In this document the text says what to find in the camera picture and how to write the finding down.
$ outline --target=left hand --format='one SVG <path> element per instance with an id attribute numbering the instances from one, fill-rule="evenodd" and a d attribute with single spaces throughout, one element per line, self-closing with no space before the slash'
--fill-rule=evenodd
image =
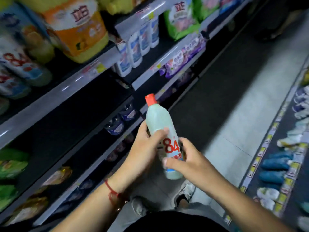
<path id="1" fill-rule="evenodd" d="M 168 128 L 164 128 L 149 137 L 146 121 L 141 123 L 128 157 L 108 180 L 109 183 L 113 181 L 112 185 L 114 185 L 115 190 L 124 191 L 145 171 L 155 158 L 157 145 L 168 135 L 168 132 Z"/>

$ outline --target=hand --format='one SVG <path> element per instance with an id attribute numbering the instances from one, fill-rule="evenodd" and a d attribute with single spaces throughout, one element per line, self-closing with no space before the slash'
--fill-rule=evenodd
<path id="1" fill-rule="evenodd" d="M 213 197 L 227 181 L 186 138 L 179 138 L 186 152 L 186 161 L 165 157 L 163 166 L 180 172 L 195 186 Z"/>
<path id="2" fill-rule="evenodd" d="M 115 179 L 115 182 L 112 183 L 112 185 L 115 184 L 115 189 L 118 189 L 119 192 L 124 191 L 145 171 L 155 158 L 157 145 L 168 135 L 168 132 L 168 128 L 164 128 L 149 137 L 146 121 L 141 123 L 128 157 L 111 177 L 111 180 Z"/>

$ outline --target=84 disinfectant bottle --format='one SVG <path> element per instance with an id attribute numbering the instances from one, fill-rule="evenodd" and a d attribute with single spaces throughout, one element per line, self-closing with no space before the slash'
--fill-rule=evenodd
<path id="1" fill-rule="evenodd" d="M 159 129 L 164 129 L 165 127 L 169 128 L 168 136 L 162 140 L 158 146 L 160 160 L 164 157 L 173 157 L 175 159 L 183 160 L 183 153 L 181 153 L 178 136 L 167 109 L 157 103 L 154 94 L 149 94 L 145 98 L 148 105 L 146 123 L 150 135 L 153 135 Z M 165 169 L 164 173 L 165 176 L 171 180 L 182 178 L 182 174 L 173 169 Z"/>

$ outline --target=bracelet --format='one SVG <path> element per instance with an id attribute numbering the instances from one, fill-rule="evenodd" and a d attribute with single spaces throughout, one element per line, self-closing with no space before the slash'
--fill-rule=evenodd
<path id="1" fill-rule="evenodd" d="M 115 195 L 117 198 L 120 198 L 120 196 L 122 195 L 121 193 L 117 193 L 116 191 L 114 191 L 109 184 L 107 183 L 107 180 L 104 181 L 105 185 L 107 186 L 107 188 L 110 190 L 109 194 L 108 194 L 108 198 L 110 200 L 110 202 L 112 203 L 112 205 L 116 206 L 116 203 L 112 200 L 112 195 Z"/>

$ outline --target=concrete floor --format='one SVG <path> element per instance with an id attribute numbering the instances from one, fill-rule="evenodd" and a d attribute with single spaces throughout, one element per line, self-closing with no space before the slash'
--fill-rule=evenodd
<path id="1" fill-rule="evenodd" d="M 260 29 L 280 22 L 283 3 L 271 0 L 170 111 L 177 134 L 191 140 L 235 186 L 309 54 L 309 13 L 275 42 L 263 44 L 253 38 Z M 182 182 L 166 179 L 157 161 L 133 195 L 160 203 L 162 210 L 171 209 Z M 200 190 L 192 201 L 224 213 Z M 134 217 L 127 204 L 110 231 L 122 231 L 122 225 Z"/>

